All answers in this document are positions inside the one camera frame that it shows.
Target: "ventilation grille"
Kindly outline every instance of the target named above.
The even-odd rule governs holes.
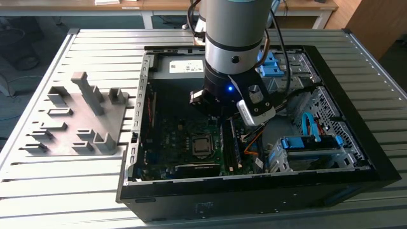
[[[344,147],[353,150],[353,156],[356,160],[362,160],[364,157],[360,153],[360,149],[354,143],[350,132],[345,126],[344,122],[334,122],[332,118],[338,117],[338,112],[336,107],[328,97],[325,89],[318,87],[308,100],[304,101],[304,105],[300,107],[300,112],[296,112],[294,125],[297,132],[301,132],[301,114],[309,112],[312,116],[318,120],[318,124],[322,127],[324,131],[329,135],[338,135],[344,142]]]

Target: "metal frame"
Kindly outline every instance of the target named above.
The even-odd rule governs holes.
[[[6,148],[0,153],[0,165],[6,159],[6,166],[2,165],[0,168],[0,176],[12,179],[0,182],[2,227],[66,229],[154,226],[205,228],[214,225],[233,228],[277,228],[289,225],[290,228],[297,229],[312,229],[314,226],[329,228],[332,225],[348,229],[404,227],[407,225],[407,102],[403,95],[381,71],[372,68],[373,58],[360,51],[348,34],[340,30],[310,29],[282,29],[281,33],[286,45],[306,44],[317,47],[403,180],[380,190],[354,196],[330,208],[145,224],[125,205],[114,203],[121,155],[25,158],[13,150],[13,145],[17,144],[20,135],[25,131],[30,114],[34,112],[33,105],[41,94],[41,84],[16,125]],[[269,30],[269,34],[270,43],[277,45],[274,31]],[[78,36],[81,38],[72,41],[73,36],[69,35],[64,43],[68,51],[60,51],[56,56],[58,61],[46,72],[52,74],[50,79],[48,82],[42,80],[42,83],[46,83],[45,87],[50,81],[66,79],[62,71],[80,71],[85,67],[93,71],[89,73],[92,83],[118,87],[137,85],[138,59],[142,58],[144,45],[192,45],[189,33],[181,30],[80,30]],[[133,87],[125,91],[130,92],[130,96],[136,96]],[[130,110],[129,108],[125,114],[126,119],[133,116]],[[122,138],[129,137],[130,122],[132,120],[122,122]]]
[[[391,85],[395,87],[395,89],[397,90],[397,92],[403,95],[403,99],[407,100],[407,93],[403,90],[403,88],[400,87],[400,85],[396,83],[396,81],[393,80],[393,78],[389,76],[389,74],[386,73],[386,71],[384,70],[384,68],[381,67],[381,65],[378,64],[377,60],[374,59],[374,57],[372,56],[372,54],[368,52],[368,50],[365,49],[365,47],[361,45],[360,41],[357,40],[356,36],[352,33],[346,34],[348,38],[350,39],[350,42],[354,43],[356,48],[361,50],[361,53],[370,61],[372,63],[372,67],[377,70],[378,74],[382,74],[382,76],[386,78],[388,82],[391,83]]]
[[[49,78],[50,78],[50,75],[56,69],[56,66],[60,64],[60,60],[64,56],[64,54],[66,54],[66,51],[68,51],[68,47],[70,46],[70,44],[73,43],[73,40],[74,40],[74,37],[76,35],[66,35],[64,41],[62,41],[62,44],[61,44],[61,47],[58,48],[57,50],[57,53],[54,55],[54,58],[49,64],[49,67],[48,67],[48,70],[45,72],[45,75],[40,81],[40,84],[37,86],[37,89],[32,95],[32,98],[28,102],[28,105],[25,107],[25,110],[20,116],[20,119],[18,119],[18,122],[17,122],[17,125],[14,126],[13,128],[13,131],[12,131],[12,134],[9,136],[9,140],[6,141],[5,145],[4,145],[4,148],[1,150],[1,153],[0,153],[0,178],[1,178],[1,172],[4,171],[4,163],[6,161],[6,158],[8,158],[8,155],[9,155],[9,152],[10,152],[10,149],[13,147],[13,144],[14,144],[14,141],[17,139],[17,136],[22,130],[22,126],[26,122],[26,119],[29,117],[29,114],[30,114],[30,111],[33,109],[33,106],[40,98],[40,95],[42,93],[42,90],[46,86],[46,83],[49,81]]]

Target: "motherboard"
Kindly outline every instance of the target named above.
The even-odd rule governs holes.
[[[246,133],[242,121],[160,117],[158,136],[146,150],[145,180],[217,177],[249,174],[250,155],[241,155],[240,136]]]

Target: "robotic arm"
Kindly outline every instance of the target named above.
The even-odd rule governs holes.
[[[272,96],[256,72],[270,0],[204,1],[204,84],[190,92],[189,103],[220,119],[238,112],[245,124],[256,126],[274,116]]]

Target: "wooden desk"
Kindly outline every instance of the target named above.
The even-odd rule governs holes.
[[[26,11],[109,11],[109,10],[140,10],[142,0],[121,1],[121,4],[94,5],[94,0],[0,0],[0,10]]]
[[[324,4],[313,0],[285,0],[288,16],[313,16],[313,29],[322,29],[332,11],[333,0]],[[186,15],[189,0],[121,1],[121,4],[94,6],[94,0],[0,0],[1,16],[124,16],[142,17],[144,28],[152,29],[152,16]],[[282,16],[281,2],[276,15]]]
[[[312,29],[322,29],[330,13],[337,10],[337,5],[333,0],[326,0],[322,4],[313,0],[285,1],[288,6],[288,16],[313,16],[316,18]],[[189,7],[189,0],[142,0],[142,2],[142,14],[149,13],[150,16],[185,15],[185,11]],[[276,16],[282,16],[284,10],[285,6],[281,1]],[[142,19],[144,24],[150,20],[146,16],[142,16]]]

